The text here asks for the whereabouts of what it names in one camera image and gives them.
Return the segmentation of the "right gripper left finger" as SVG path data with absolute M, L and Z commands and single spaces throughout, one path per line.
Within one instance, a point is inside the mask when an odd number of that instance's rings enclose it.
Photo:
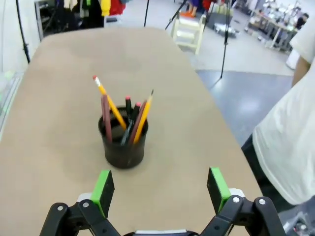
M 94 236 L 118 236 L 118 231 L 108 220 L 114 190 L 112 172 L 102 171 L 90 198 L 72 206 L 65 203 L 51 205 L 40 234 L 76 236 L 81 230 L 89 230 Z

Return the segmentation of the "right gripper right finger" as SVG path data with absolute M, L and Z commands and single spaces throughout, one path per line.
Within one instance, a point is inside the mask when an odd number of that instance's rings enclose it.
M 219 168 L 209 168 L 207 189 L 216 215 L 202 236 L 227 236 L 234 226 L 243 226 L 250 236 L 286 235 L 271 199 L 258 197 L 250 201 L 231 194 Z

